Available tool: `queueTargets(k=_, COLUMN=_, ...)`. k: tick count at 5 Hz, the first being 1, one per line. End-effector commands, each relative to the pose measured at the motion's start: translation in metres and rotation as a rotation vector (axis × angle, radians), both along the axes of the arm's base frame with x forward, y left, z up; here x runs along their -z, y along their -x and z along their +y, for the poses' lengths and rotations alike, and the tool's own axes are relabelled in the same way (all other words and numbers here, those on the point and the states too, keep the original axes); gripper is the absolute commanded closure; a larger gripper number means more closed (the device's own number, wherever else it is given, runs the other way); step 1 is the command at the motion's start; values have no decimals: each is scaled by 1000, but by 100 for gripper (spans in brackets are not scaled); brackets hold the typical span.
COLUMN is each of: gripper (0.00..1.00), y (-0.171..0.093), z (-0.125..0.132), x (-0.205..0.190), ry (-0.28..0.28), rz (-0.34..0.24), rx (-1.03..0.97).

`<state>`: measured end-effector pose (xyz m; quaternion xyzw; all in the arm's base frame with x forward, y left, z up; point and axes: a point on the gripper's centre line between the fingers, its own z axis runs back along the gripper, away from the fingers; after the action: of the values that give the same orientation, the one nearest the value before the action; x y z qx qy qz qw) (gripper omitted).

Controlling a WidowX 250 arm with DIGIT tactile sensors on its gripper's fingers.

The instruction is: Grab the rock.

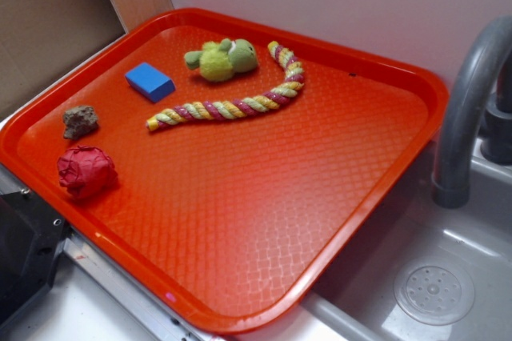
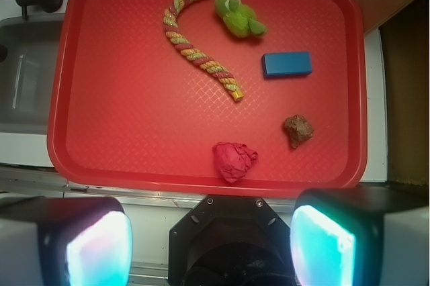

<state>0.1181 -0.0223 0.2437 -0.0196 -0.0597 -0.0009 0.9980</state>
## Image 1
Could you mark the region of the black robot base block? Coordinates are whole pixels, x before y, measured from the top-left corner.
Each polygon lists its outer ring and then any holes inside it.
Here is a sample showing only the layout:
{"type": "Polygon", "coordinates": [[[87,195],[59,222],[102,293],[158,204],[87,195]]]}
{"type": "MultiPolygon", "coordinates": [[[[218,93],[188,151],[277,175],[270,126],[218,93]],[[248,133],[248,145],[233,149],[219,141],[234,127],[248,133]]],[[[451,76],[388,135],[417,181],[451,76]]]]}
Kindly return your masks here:
{"type": "Polygon", "coordinates": [[[69,224],[28,188],[1,196],[1,328],[53,287],[69,224]]]}

